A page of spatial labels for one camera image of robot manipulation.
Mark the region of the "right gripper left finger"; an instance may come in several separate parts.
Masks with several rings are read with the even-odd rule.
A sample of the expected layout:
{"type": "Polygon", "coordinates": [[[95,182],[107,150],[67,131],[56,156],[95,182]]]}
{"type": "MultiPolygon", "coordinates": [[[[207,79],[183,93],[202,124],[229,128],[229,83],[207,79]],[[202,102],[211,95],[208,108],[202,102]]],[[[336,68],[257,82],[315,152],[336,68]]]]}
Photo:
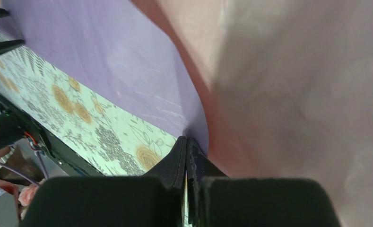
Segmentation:
{"type": "Polygon", "coordinates": [[[22,227],[182,227],[186,138],[141,176],[55,177],[37,190],[22,227]]]}

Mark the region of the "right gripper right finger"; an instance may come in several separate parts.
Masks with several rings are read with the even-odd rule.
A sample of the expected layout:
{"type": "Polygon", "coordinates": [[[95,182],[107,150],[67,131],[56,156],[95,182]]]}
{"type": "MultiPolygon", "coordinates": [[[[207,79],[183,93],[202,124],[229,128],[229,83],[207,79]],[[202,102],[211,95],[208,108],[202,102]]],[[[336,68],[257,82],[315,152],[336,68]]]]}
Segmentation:
{"type": "Polygon", "coordinates": [[[186,139],[188,222],[194,227],[339,227],[329,196],[306,178],[232,178],[186,139]]]}

